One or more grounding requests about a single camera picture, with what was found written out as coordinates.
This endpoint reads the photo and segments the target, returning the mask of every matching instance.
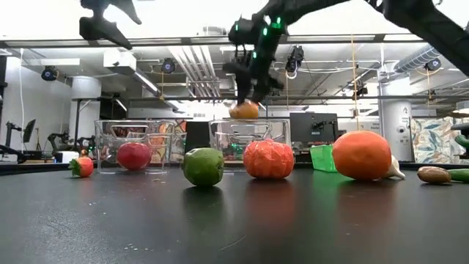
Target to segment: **cable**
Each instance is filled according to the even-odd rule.
[[[286,78],[285,78],[285,87],[287,88],[287,110],[289,110],[289,100],[288,100],[288,79],[289,79],[290,77],[288,76],[288,72],[287,72],[287,71],[285,71],[285,77],[286,77]]]
[[[355,81],[357,79],[357,73],[355,72],[355,66],[356,66],[356,63],[355,63],[355,44],[353,42],[353,34],[350,35],[351,38],[350,38],[350,41],[352,43],[352,61],[353,61],[353,96],[354,96],[354,99],[355,99],[355,118],[357,119],[357,131],[360,130],[360,121],[358,121],[358,102],[357,102],[357,81]]]
[[[20,100],[21,100],[21,153],[23,153],[24,148],[24,141],[23,141],[23,135],[24,135],[24,101],[23,101],[23,77],[21,76],[21,68],[23,67],[23,53],[24,49],[20,49]]]

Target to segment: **cucumber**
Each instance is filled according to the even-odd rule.
[[[467,139],[464,135],[456,136],[454,141],[462,147],[469,148],[469,139]]]
[[[463,183],[469,183],[469,169],[449,169],[451,179]]]

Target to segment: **green lime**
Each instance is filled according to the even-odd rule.
[[[195,186],[214,186],[221,181],[223,153],[213,148],[193,149],[184,155],[184,176]]]

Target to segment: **brown potato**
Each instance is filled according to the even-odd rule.
[[[417,171],[417,176],[426,183],[440,184],[449,183],[451,181],[449,172],[436,166],[420,167]]]

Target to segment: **green container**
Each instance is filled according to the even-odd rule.
[[[324,172],[337,172],[332,158],[332,145],[313,146],[309,149],[314,169]]]

